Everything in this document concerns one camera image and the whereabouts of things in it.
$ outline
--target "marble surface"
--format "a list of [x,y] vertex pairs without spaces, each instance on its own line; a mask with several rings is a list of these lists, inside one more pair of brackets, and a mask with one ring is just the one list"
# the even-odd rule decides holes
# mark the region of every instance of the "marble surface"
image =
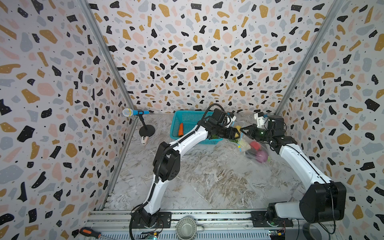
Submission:
[[[142,203],[152,183],[152,162],[159,144],[171,142],[172,114],[145,115],[155,127],[148,144],[141,145],[136,126],[111,199],[104,210],[130,210]],[[240,125],[255,122],[253,115],[238,115]],[[260,209],[270,202],[301,199],[305,192],[297,174],[275,152],[261,164],[245,157],[236,143],[198,144],[181,159],[180,172],[161,202],[162,209]]]

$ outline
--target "black round stand base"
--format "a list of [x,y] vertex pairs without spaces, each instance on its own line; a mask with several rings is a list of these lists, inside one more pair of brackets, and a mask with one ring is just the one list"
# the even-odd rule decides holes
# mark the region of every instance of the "black round stand base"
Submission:
[[139,134],[141,137],[150,137],[153,134],[155,134],[155,127],[152,125],[147,125],[147,130],[145,129],[144,126],[142,126],[139,130]]

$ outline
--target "black mounting plate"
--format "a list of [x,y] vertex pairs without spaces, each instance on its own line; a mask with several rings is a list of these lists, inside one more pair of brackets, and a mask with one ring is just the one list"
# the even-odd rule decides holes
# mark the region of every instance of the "black mounting plate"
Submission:
[[[253,227],[271,227],[267,222],[265,218],[266,211],[252,211],[252,224]],[[292,220],[288,218],[276,218],[274,219],[274,224],[278,225],[277,227],[284,227],[284,221],[286,227],[293,227]]]
[[[132,228],[147,228],[144,221],[141,219],[140,214],[133,214],[133,222],[132,222]],[[170,228],[170,222],[172,220],[172,212],[159,212],[157,215],[157,219],[161,220],[158,221],[160,223],[159,226],[157,226],[158,230],[161,228]]]

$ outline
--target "terrazzo wallpaper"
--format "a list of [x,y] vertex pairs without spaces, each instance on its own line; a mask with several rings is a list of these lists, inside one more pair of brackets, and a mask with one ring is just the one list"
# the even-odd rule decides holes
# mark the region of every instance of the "terrazzo wallpaper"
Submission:
[[130,120],[75,1],[0,1],[0,238],[82,239]]
[[384,239],[383,14],[384,1],[345,1],[283,111],[287,133],[347,187],[346,240]]
[[332,0],[89,0],[137,109],[274,111]]

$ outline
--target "microphone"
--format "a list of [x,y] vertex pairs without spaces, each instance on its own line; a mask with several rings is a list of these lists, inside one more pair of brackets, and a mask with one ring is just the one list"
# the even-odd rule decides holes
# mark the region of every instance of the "microphone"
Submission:
[[126,117],[130,117],[133,115],[143,115],[143,114],[149,114],[149,111],[143,111],[143,110],[133,110],[130,108],[126,108],[122,111],[122,114]]

